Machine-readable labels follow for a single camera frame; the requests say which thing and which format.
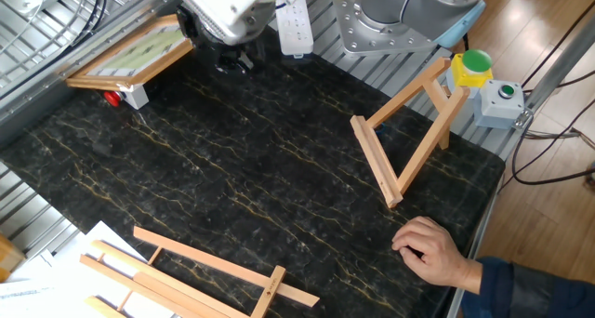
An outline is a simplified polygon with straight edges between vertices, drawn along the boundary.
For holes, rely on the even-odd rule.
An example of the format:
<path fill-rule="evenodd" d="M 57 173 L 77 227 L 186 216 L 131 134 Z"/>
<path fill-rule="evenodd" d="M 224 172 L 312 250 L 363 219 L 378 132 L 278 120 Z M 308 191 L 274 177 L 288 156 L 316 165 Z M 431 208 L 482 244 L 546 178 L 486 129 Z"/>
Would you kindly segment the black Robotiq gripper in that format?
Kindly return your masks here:
<path fill-rule="evenodd" d="M 192 42 L 194 54 L 207 66 L 215 66 L 220 73 L 250 72 L 261 60 L 261 43 L 248 42 L 238 46 L 224 44 L 210 33 L 199 17 L 184 5 L 177 7 L 176 15 L 184 36 Z"/>

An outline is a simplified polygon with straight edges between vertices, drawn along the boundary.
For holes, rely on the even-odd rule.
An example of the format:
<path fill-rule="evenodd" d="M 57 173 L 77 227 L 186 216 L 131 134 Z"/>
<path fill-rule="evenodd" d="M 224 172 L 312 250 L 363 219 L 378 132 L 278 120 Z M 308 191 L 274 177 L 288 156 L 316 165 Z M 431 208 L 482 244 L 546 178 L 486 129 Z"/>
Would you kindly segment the person's right hand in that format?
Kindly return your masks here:
<path fill-rule="evenodd" d="M 480 294 L 483 265 L 465 258 L 449 232 L 428 217 L 409 220 L 391 240 L 405 265 L 431 285 L 452 286 Z"/>

